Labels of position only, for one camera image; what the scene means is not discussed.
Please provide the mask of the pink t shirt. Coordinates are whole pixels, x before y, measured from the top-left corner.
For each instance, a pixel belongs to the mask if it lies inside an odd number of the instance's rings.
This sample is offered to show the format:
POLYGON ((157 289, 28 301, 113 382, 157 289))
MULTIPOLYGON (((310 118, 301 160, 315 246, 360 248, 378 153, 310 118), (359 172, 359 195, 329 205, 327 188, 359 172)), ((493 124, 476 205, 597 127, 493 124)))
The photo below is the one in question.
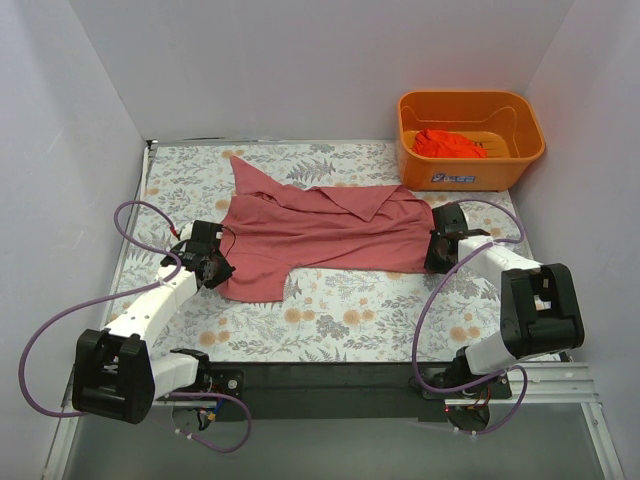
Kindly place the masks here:
POLYGON ((232 277, 225 298, 280 302, 298 268, 421 273, 434 228, 430 206, 401 185, 283 185, 243 159, 230 160, 235 194, 222 223, 232 277))

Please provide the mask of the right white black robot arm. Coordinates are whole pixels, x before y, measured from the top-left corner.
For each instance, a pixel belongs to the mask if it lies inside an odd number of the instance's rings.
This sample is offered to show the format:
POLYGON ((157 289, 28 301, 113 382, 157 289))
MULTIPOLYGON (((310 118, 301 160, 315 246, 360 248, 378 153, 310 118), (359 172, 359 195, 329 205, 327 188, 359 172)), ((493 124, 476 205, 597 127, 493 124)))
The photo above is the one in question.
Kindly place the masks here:
POLYGON ((424 262, 447 282, 468 267, 499 290, 499 330, 464 347, 443 371, 424 376, 418 365, 419 334, 439 291, 427 300, 414 334, 411 362, 416 381, 436 394, 475 397, 522 360, 579 348, 585 330, 572 274, 561 263, 543 264, 507 246, 522 240, 497 239, 468 227, 459 201, 432 210, 434 228, 424 262))

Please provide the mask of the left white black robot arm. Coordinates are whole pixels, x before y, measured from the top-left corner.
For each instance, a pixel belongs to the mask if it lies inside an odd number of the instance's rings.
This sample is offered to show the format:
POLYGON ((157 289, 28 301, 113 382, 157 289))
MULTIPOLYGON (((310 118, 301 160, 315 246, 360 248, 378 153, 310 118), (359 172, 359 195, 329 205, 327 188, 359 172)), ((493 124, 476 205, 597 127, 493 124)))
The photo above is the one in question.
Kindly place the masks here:
POLYGON ((150 348, 199 290, 214 289, 232 277, 235 268, 220 251, 224 232, 221 224, 187 224, 162 259, 157 284, 104 329, 80 335, 72 387, 76 410, 137 424, 160 397, 181 390, 200 400, 211 392, 206 354, 178 349, 153 360, 150 348))

